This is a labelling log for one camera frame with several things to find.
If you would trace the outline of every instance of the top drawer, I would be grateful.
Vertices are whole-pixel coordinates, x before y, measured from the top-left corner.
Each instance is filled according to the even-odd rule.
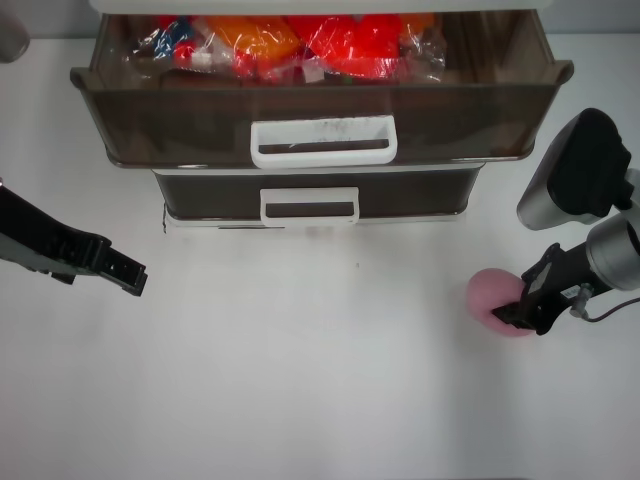
[[[440,22],[447,58],[437,83],[326,78],[284,87],[177,71],[144,76],[129,58],[132,17],[122,15],[103,17],[90,67],[71,78],[109,158],[124,167],[257,168],[254,122],[371,116],[394,119],[390,165],[527,156],[573,64],[555,61],[535,11],[446,13]]]

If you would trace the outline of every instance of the white table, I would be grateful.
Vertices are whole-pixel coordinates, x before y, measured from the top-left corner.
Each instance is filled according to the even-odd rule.
[[[0,66],[6,185],[149,273],[138,299],[0,264],[0,478],[639,478],[637,308],[525,340],[464,309],[476,271],[585,240],[513,207],[566,122],[601,108],[640,154],[640,36],[551,42],[577,73],[529,159],[485,167],[455,223],[344,230],[165,235],[153,175],[107,161],[69,82],[93,42]]]

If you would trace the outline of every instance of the bottom drawer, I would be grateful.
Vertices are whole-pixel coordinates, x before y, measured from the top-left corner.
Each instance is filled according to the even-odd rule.
[[[269,217],[282,219],[285,223],[287,219],[295,218],[344,219],[354,215],[362,220],[407,221],[455,215],[465,210],[482,165],[431,166],[412,171],[380,168],[338,173],[336,170],[332,173],[320,173],[318,170],[314,173],[282,174],[264,174],[263,171],[256,174],[252,171],[242,175],[220,175],[219,171],[211,170],[198,174],[177,170],[154,173],[167,211],[174,219],[259,225],[262,223],[261,210],[263,215],[265,213],[263,203],[275,198],[274,194],[281,190],[293,194],[291,198],[295,199],[288,202],[285,197],[284,201],[277,201],[278,205],[267,205],[267,210]],[[341,193],[354,191],[353,202],[340,197]],[[267,200],[261,192],[268,192]],[[314,192],[327,195],[318,196]],[[332,192],[338,195],[335,200],[324,199],[331,197]],[[307,193],[312,195],[305,201]]]

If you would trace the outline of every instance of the pink ball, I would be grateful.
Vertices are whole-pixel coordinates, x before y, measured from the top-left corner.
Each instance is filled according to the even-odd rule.
[[[533,330],[507,325],[491,313],[498,307],[520,301],[525,283],[515,275],[495,268],[476,273],[467,286],[467,309],[487,328],[506,337],[525,337]]]

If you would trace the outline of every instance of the brown translucent drawer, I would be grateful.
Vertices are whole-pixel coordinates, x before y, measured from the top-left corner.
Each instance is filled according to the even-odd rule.
[[[361,219],[411,220],[463,212],[481,166],[427,168],[290,175],[156,174],[156,178],[169,214],[178,220],[259,221],[260,192],[270,189],[356,187]],[[312,217],[329,215],[330,210],[329,205],[320,210],[296,206],[283,214]]]
[[[105,15],[89,68],[71,72],[112,162],[123,167],[256,168],[256,121],[393,115],[390,165],[527,156],[573,64],[553,58],[535,11],[445,13],[440,82],[247,86],[130,60],[131,17]]]

